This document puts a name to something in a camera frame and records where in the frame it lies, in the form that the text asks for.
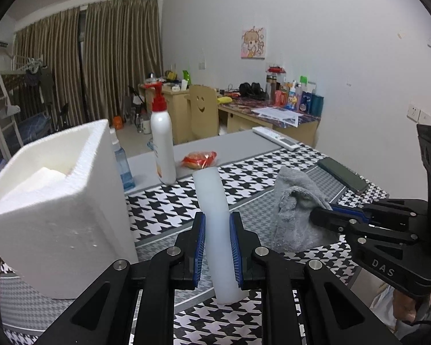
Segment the white pump lotion bottle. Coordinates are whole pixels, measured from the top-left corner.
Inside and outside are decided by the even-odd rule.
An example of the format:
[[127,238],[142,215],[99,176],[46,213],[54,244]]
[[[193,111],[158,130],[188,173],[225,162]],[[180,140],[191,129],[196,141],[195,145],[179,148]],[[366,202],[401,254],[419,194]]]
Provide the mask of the white pump lotion bottle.
[[150,121],[156,171],[163,184],[172,185],[176,181],[172,121],[167,110],[162,87],[161,82],[147,83],[145,85],[146,89],[154,90]]

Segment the houndstooth table mat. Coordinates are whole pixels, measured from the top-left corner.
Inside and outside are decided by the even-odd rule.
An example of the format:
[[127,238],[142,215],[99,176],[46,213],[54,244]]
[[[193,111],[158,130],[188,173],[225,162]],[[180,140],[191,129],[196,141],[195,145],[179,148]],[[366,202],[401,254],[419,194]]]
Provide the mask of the houndstooth table mat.
[[[359,207],[387,194],[369,184],[360,195],[325,173],[318,161],[322,155],[300,144],[295,150],[277,149],[220,166],[227,202],[240,213],[244,227],[255,232],[263,245],[271,242],[273,186],[280,168],[306,173],[333,205]],[[199,210],[191,176],[175,185],[156,185],[125,196],[130,229],[140,260],[174,244]],[[3,331],[12,344],[33,344],[68,307],[69,301],[50,299],[25,283],[9,266],[1,266],[1,316]],[[251,292],[229,306],[216,303],[208,269],[203,269],[195,290],[175,294],[175,344],[259,344],[261,341],[261,296]]]

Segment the grey cloth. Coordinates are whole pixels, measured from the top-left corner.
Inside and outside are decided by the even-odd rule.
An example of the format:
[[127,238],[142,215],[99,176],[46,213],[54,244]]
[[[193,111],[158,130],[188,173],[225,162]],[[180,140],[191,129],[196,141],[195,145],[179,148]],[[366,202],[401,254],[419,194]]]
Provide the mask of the grey cloth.
[[302,171],[281,167],[273,189],[271,249],[303,252],[337,243],[338,233],[310,221],[315,209],[331,209],[318,186]]

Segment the black phone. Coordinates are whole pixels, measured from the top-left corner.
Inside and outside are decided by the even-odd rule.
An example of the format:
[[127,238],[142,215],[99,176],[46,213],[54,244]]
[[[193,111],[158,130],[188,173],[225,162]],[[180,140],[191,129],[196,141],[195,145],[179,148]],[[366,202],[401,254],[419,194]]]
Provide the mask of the black phone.
[[317,165],[358,195],[364,193],[368,187],[363,178],[330,157],[319,160]]

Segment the red packaged bread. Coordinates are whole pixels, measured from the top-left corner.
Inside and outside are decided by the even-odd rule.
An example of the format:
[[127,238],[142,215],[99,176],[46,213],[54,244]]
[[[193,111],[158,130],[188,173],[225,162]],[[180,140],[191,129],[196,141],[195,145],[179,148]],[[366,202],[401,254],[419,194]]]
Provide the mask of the red packaged bread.
[[215,151],[191,152],[182,159],[181,166],[193,170],[201,170],[210,167],[216,158],[217,153]]

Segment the white styrofoam box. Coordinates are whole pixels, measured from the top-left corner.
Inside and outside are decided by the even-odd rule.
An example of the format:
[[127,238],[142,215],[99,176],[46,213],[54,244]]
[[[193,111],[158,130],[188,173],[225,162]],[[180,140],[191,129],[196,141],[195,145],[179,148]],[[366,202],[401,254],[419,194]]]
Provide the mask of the white styrofoam box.
[[[41,167],[67,178],[1,201]],[[0,257],[55,299],[76,298],[118,259],[138,260],[107,121],[39,139],[7,163],[0,172]]]

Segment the blue spray bottle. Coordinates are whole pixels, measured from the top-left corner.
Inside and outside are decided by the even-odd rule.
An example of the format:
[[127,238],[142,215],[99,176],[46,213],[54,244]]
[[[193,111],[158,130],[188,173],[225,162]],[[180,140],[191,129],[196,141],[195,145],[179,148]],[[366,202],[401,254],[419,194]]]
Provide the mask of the blue spray bottle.
[[117,162],[117,169],[120,174],[120,178],[123,184],[124,191],[133,189],[135,186],[134,178],[130,172],[130,166],[125,153],[125,150],[120,145],[120,141],[117,137],[117,132],[114,128],[109,130],[110,138],[113,146],[113,152]]

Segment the anime girl wall poster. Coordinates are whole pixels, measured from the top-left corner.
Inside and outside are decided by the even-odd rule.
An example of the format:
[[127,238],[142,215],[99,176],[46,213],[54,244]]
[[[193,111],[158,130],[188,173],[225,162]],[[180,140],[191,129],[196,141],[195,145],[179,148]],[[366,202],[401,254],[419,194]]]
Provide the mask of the anime girl wall poster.
[[266,31],[264,27],[252,26],[244,30],[241,36],[241,58],[265,58]]

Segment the white papers on desk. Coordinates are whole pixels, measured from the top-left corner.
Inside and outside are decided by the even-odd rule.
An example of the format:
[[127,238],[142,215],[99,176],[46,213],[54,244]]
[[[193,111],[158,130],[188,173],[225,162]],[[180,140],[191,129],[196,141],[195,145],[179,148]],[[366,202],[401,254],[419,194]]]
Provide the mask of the white papers on desk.
[[282,122],[283,124],[291,125],[293,127],[298,127],[299,125],[300,115],[295,111],[273,107],[255,108],[251,111],[261,118],[276,120],[278,122]]

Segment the orange floor container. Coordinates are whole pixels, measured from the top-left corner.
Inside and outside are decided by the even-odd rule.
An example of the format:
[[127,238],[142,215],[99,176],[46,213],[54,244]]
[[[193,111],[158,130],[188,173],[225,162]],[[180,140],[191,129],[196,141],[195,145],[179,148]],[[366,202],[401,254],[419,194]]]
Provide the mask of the orange floor container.
[[124,128],[124,120],[121,116],[117,115],[113,118],[113,127],[116,130],[121,130]]

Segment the white remote control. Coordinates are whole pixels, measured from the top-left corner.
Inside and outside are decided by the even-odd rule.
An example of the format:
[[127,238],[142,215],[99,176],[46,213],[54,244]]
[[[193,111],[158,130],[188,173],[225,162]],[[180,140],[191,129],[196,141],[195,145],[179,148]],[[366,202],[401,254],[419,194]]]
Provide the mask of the white remote control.
[[252,132],[289,151],[296,150],[299,147],[298,141],[295,139],[264,126],[253,127]]

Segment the wall power socket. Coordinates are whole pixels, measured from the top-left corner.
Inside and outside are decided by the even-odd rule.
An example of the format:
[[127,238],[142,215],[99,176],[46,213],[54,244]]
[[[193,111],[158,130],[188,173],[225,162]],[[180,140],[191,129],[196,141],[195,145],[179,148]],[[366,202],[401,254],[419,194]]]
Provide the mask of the wall power socket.
[[431,123],[431,115],[426,111],[419,109],[412,103],[410,103],[408,106],[406,117],[418,124],[429,125]]

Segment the white foam strip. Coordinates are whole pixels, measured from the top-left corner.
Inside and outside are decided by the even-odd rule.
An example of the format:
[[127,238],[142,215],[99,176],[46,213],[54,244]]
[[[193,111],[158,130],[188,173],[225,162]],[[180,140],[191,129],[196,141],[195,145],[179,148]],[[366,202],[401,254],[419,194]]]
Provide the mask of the white foam strip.
[[217,167],[193,173],[199,209],[205,215],[205,253],[220,305],[246,298],[236,282],[230,243],[230,211]]

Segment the toiletry bottles cluster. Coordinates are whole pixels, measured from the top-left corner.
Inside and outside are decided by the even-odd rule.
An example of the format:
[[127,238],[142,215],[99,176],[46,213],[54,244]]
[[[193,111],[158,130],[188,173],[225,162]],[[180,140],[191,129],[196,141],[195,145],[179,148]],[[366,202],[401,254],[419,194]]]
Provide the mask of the toiletry bottles cluster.
[[282,66],[267,66],[265,101],[275,107],[321,117],[324,98],[317,94],[317,84],[306,76],[289,81],[286,75]]

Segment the white air conditioner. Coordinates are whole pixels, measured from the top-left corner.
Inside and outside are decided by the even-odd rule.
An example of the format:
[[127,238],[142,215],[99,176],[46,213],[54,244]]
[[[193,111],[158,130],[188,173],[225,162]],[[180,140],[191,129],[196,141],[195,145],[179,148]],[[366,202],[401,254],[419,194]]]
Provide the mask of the white air conditioner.
[[16,20],[5,14],[0,21],[0,41],[8,43],[10,46],[14,40],[14,27]]

